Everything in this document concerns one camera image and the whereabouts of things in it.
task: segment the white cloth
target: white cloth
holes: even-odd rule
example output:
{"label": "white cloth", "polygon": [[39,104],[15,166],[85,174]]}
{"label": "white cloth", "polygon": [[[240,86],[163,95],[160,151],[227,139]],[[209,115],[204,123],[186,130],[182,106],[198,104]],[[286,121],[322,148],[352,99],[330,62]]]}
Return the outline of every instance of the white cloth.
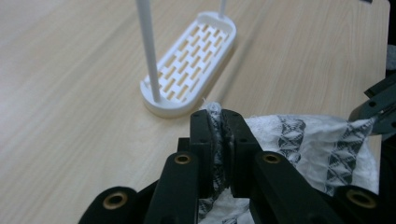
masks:
{"label": "white cloth", "polygon": [[[221,106],[211,103],[205,108],[212,122],[219,122]],[[320,115],[272,115],[246,123],[262,150],[284,155],[313,188],[331,196],[344,185],[378,193],[379,174],[367,139],[373,119],[349,122]],[[200,200],[200,218],[200,223],[254,223],[248,199],[234,199],[228,189]]]}

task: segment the cloth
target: cloth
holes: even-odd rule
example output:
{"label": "cloth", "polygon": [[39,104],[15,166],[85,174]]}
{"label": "cloth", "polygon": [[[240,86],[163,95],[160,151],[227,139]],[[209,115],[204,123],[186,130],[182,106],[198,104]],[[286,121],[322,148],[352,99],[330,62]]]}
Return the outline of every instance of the cloth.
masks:
{"label": "cloth", "polygon": [[[248,199],[234,199],[223,186],[221,106],[205,106],[218,132],[215,194],[199,202],[200,223],[254,223]],[[330,196],[339,186],[355,185],[378,193],[378,171],[368,146],[374,119],[349,122],[321,115],[272,115],[246,119],[263,150],[285,156],[315,189]]]}

